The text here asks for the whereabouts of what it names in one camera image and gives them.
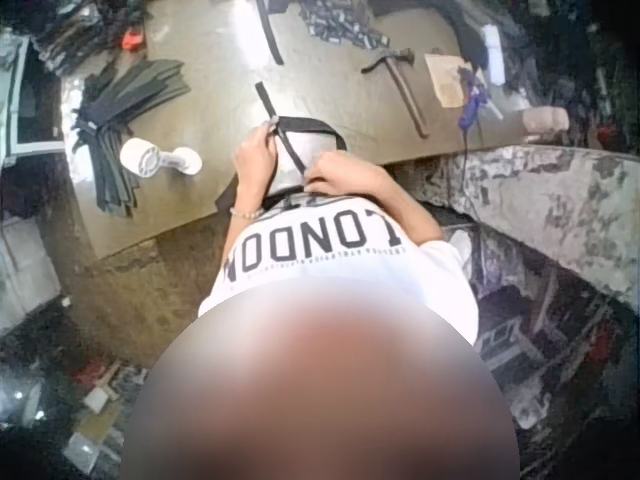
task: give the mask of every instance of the paper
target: paper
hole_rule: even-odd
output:
[[[461,57],[454,55],[432,55],[424,56],[431,74],[431,81],[440,100],[442,108],[460,108],[466,103],[465,92],[462,90],[462,83],[458,68],[464,67],[472,70],[470,63],[465,63]],[[478,78],[485,83],[482,72],[478,72]]]

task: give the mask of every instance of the bracelet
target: bracelet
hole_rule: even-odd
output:
[[[264,213],[264,208],[259,208],[255,212],[247,213],[247,212],[239,212],[235,208],[231,207],[229,209],[229,212],[231,212],[231,215],[233,215],[234,217],[244,218],[245,220],[255,220],[256,218],[260,217]]]

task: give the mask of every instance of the wrist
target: wrist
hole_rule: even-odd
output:
[[[381,203],[385,203],[390,199],[393,199],[396,194],[394,190],[395,187],[398,186],[398,184],[393,180],[393,178],[391,178],[391,175],[389,175],[389,173],[384,168],[376,168],[378,168],[379,170],[374,177],[375,180],[373,182],[373,185],[371,185],[370,191],[367,193],[377,198]]]
[[[236,193],[234,208],[240,212],[252,213],[262,206],[264,192],[258,189],[246,189],[239,185]]]

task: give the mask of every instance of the person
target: person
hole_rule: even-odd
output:
[[[382,167],[341,151],[322,153],[304,175],[304,192],[262,211],[277,162],[274,121],[254,128],[235,152],[225,260],[199,316],[269,282],[363,279],[417,299],[473,344],[478,308],[460,254]]]
[[[401,291],[327,278],[190,324],[136,400],[121,478],[516,480],[511,413],[471,345]]]

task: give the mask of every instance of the white container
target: white container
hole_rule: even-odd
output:
[[[489,54],[489,80],[498,87],[504,85],[504,57],[502,56],[502,44],[500,43],[500,32],[495,25],[485,25],[482,27],[484,44],[487,46]]]

